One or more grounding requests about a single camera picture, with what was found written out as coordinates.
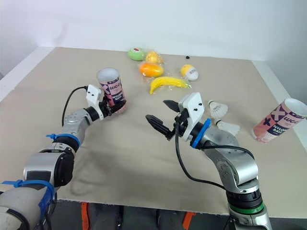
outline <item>black cable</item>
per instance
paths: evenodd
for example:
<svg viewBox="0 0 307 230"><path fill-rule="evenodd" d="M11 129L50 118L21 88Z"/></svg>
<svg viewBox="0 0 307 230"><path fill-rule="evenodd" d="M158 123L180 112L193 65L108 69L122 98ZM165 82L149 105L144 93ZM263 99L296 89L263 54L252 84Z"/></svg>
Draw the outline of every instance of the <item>black cable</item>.
<svg viewBox="0 0 307 230"><path fill-rule="evenodd" d="M54 200L52 201L52 204L53 204L53 205L52 205L51 210L49 211L50 216L52 216L52 214L54 213L54 210L56 209L57 201L58 201L58 194L55 193L55 194L54 194Z"/></svg>
<svg viewBox="0 0 307 230"><path fill-rule="evenodd" d="M192 177L188 171L186 170L186 167L184 166L183 162L182 162L182 159L181 159L181 156L180 156L180 151L179 151L179 122L176 122L176 125L175 125L175 147L176 147L176 154L177 154L177 157L178 157L178 161L179 161L179 164L183 170L183 172L185 173L185 175L193 180L193 181L196 181L196 182L200 182L200 183L206 183L206 184L212 184L212 185L215 185L217 187L220 187L222 189L225 190L224 186L218 184L218 183L215 183L215 182L212 182L212 181L206 181L206 180L201 180L201 179L197 179L195 177Z"/></svg>
<svg viewBox="0 0 307 230"><path fill-rule="evenodd" d="M47 212L45 213L45 220L46 220L46 224L48 226L48 230L52 230L50 216L48 215Z"/></svg>
<svg viewBox="0 0 307 230"><path fill-rule="evenodd" d="M44 225L43 225L42 220L39 221L39 226L40 226L40 229L41 229L41 230L44 230Z"/></svg>
<svg viewBox="0 0 307 230"><path fill-rule="evenodd" d="M226 221L226 223L225 223L225 225L224 225L223 230L226 230L226 229L227 229L227 226L228 226L228 224L229 224L231 218L232 218L231 216L228 217L228 219L227 219L227 221Z"/></svg>
<svg viewBox="0 0 307 230"><path fill-rule="evenodd" d="M238 147L238 146L232 146L232 145L213 145L213 146L202 146L201 149L203 149L203 150L207 150L207 149L232 149L232 150L240 150L240 151L246 152L249 156L252 157L252 159L255 159L254 155L248 149L241 148L241 147Z"/></svg>
<svg viewBox="0 0 307 230"><path fill-rule="evenodd" d="M71 93L69 94L69 96L68 96L68 98L67 98L67 101L66 101L65 106L64 106L63 114L62 114L62 126L64 126L64 117L65 117L65 112L66 112L66 108L67 108L68 102L69 102L69 100L70 100L72 94L73 94L74 92L76 92L77 90L80 90L80 89L85 89L85 90L87 90L87 86L82 86L82 87L78 87L78 88L74 89L73 91L71 91Z"/></svg>

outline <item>white shuttlecock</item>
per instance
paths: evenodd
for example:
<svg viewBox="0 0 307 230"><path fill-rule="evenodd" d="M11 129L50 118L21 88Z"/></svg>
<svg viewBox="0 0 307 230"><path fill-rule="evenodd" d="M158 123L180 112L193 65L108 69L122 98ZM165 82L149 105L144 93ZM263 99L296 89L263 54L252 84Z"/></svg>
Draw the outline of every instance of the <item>white shuttlecock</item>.
<svg viewBox="0 0 307 230"><path fill-rule="evenodd" d="M215 119L214 123L220 130L224 130L228 133L231 133L233 136L237 135L240 130L240 126L227 123L225 121L222 121L221 119Z"/></svg>
<svg viewBox="0 0 307 230"><path fill-rule="evenodd" d="M228 106L227 105L217 103L214 100L210 100L208 102L208 105L210 106L211 116L214 119L215 118L221 118L228 111Z"/></svg>

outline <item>green fruit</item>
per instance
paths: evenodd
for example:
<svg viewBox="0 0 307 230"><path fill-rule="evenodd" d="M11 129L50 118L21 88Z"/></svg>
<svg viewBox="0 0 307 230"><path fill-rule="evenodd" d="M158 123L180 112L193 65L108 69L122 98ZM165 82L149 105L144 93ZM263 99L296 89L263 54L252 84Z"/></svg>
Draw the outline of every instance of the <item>green fruit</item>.
<svg viewBox="0 0 307 230"><path fill-rule="evenodd" d="M140 48L133 47L128 51L128 56L135 61L142 61L144 57L144 52Z"/></svg>

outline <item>blue cable tie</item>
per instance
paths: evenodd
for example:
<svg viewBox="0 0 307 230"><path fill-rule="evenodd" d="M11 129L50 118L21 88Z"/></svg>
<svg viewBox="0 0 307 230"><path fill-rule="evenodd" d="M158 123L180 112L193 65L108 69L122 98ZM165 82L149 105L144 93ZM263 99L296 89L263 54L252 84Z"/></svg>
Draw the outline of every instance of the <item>blue cable tie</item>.
<svg viewBox="0 0 307 230"><path fill-rule="evenodd" d="M201 128L200 132L198 133L198 135L196 136L193 144L191 145L192 148L196 148L196 146L198 145L198 142L201 140L203 134L205 133L205 131L211 126L211 119L207 118L207 120L205 121L205 123L203 124L203 127Z"/></svg>
<svg viewBox="0 0 307 230"><path fill-rule="evenodd" d="M52 184L50 184L48 181L44 180L29 180L29 181L3 181L2 184L11 184L14 186L14 188L21 187L26 184L41 184L47 187L47 190L42 198L42 200L39 202L38 206L40 208L40 217L39 219L42 219L42 217L45 214L46 209L49 207L53 197L54 197L54 187Z"/></svg>
<svg viewBox="0 0 307 230"><path fill-rule="evenodd" d="M62 133L62 134L58 134L58 135L53 133L53 134L46 135L46 137L51 138L53 140L56 140L56 138L58 138L58 137L70 137L70 138L74 139L75 141L77 141L79 146L81 145L79 139L76 136L74 136L72 134L68 134L68 133Z"/></svg>
<svg viewBox="0 0 307 230"><path fill-rule="evenodd" d="M3 181L1 184L11 184L14 186L14 188L21 187L25 184L41 184L47 187L47 189L50 190L52 196L54 196L54 187L52 184L50 184L48 181L44 180L29 180L29 181L23 181L23 180L17 180L17 181Z"/></svg>

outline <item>white wall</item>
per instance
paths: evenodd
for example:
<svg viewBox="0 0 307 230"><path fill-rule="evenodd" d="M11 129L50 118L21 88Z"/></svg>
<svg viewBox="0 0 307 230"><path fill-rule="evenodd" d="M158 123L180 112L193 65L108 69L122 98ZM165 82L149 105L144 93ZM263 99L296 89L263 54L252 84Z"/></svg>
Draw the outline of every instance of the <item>white wall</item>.
<svg viewBox="0 0 307 230"><path fill-rule="evenodd" d="M3 57L20 57L17 53L34 46L139 46L168 54L267 60L290 94L307 101L305 92L295 94L306 75L300 60L306 54L305 0L1 1L6 12L1 27L7 26L1 29L1 47L10 45L1 50L1 69L10 68L2 67ZM16 45L22 48L9 48ZM307 84L306 77L301 80Z"/></svg>
<svg viewBox="0 0 307 230"><path fill-rule="evenodd" d="M25 18L29 12L15 1L1 0L0 5L0 73L6 75L37 48Z"/></svg>

